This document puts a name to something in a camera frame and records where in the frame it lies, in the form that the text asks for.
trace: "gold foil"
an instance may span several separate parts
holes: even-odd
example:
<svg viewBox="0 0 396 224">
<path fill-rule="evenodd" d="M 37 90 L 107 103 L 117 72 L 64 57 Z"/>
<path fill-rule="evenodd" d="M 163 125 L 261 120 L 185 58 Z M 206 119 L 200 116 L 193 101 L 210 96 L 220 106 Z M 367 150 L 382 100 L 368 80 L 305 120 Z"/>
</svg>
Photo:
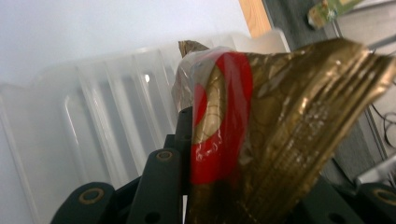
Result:
<svg viewBox="0 0 396 224">
<path fill-rule="evenodd" d="M 181 57 L 184 58 L 190 52 L 202 51 L 208 49 L 208 47 L 190 40 L 179 41 L 178 48 L 180 49 Z"/>
<path fill-rule="evenodd" d="M 253 94 L 245 143 L 230 178 L 191 187 L 186 223 L 284 221 L 362 110 L 396 74 L 394 58 L 373 55 L 345 39 L 286 54 L 246 55 Z M 218 110 L 208 108 L 211 116 L 194 128 L 194 143 L 220 126 L 224 105 L 219 102 L 226 99 L 220 70 L 213 63 L 200 66 L 210 72 L 192 69 L 190 78 L 208 77 L 206 92 L 217 92 L 208 104 Z"/>
</svg>

